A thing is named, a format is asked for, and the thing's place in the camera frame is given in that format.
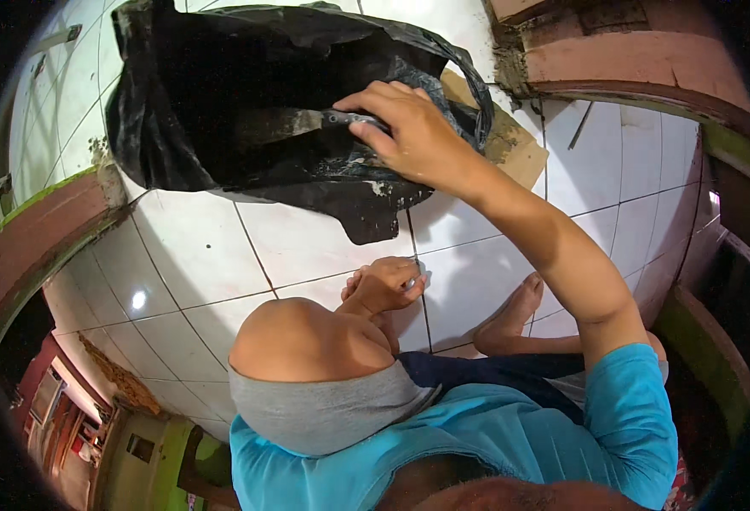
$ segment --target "tiled floor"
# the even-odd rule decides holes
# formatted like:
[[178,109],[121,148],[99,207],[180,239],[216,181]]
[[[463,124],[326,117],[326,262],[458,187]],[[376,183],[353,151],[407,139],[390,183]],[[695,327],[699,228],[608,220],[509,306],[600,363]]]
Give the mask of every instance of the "tiled floor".
[[[83,36],[49,52],[40,75],[32,76],[31,62],[24,69],[10,155],[18,203],[90,163],[88,141],[104,135],[103,107],[121,66],[109,15],[119,4],[70,2],[55,26],[83,23]],[[235,4],[176,0],[181,11]],[[339,4],[438,32],[465,47],[492,82],[491,37],[479,0]],[[508,108],[496,87],[492,96]],[[704,228],[698,219],[707,212],[698,199],[706,195],[690,170],[700,169],[690,165],[697,126],[595,103],[568,149],[587,108],[584,101],[545,101],[544,119],[529,105],[512,114],[550,151],[534,191],[611,256],[651,312],[676,275],[694,223]],[[133,183],[126,186],[132,201],[143,195]],[[234,414],[227,354],[238,327],[262,302],[305,296],[336,307],[350,271],[386,255],[417,257],[430,281],[423,300],[395,315],[401,348],[478,356],[463,333],[533,271],[482,216],[440,192],[401,214],[397,238],[364,246],[353,245],[334,218],[281,204],[152,190],[133,207],[131,218],[45,286],[55,334],[82,333],[140,377],[169,411],[220,438]],[[568,335],[576,324],[547,292],[529,332]]]

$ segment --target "turquoise t-shirt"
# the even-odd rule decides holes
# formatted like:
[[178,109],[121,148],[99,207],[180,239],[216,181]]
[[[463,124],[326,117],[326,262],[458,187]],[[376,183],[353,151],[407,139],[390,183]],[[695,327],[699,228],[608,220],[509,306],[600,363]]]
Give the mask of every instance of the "turquoise t-shirt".
[[436,454],[471,455],[498,475],[550,483],[593,481],[658,509],[678,449],[656,353],[630,344],[587,376],[585,425],[500,385],[472,383],[343,451],[293,455],[236,416],[233,484],[245,511],[372,509],[398,468]]

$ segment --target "black plastic bag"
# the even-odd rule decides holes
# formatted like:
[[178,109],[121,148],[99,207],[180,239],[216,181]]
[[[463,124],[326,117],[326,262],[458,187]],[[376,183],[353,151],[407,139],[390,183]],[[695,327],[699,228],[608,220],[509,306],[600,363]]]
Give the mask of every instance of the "black plastic bag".
[[[356,244],[398,234],[396,213],[432,189],[378,165],[346,128],[247,148],[247,108],[324,109],[372,80],[423,87],[482,150],[489,89],[471,57],[439,35],[350,14],[327,3],[179,13],[172,0],[131,0],[112,13],[123,73],[106,107],[109,143],[146,188],[223,189],[337,218]],[[438,78],[452,60],[481,110],[447,101]]]

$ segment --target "brown cardboard piece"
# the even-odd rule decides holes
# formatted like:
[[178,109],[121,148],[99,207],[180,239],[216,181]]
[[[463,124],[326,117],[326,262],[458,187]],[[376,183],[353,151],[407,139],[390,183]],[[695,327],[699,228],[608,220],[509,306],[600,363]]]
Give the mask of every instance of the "brown cardboard piece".
[[[466,80],[449,69],[441,76],[444,95],[472,108],[477,103]],[[485,142],[485,157],[525,189],[532,189],[545,169],[548,151],[505,110],[494,103],[494,124]]]

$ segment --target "navy blue fabric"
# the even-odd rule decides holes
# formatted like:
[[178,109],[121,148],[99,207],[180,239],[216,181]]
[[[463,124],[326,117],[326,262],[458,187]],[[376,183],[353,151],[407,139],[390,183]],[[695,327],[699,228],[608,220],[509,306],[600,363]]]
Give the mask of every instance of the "navy blue fabric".
[[472,360],[406,352],[396,358],[419,387],[441,385],[438,400],[460,385],[492,383],[515,388],[543,408],[556,408],[574,424],[584,424],[582,410],[544,380],[581,373],[585,370],[582,355],[511,355]]

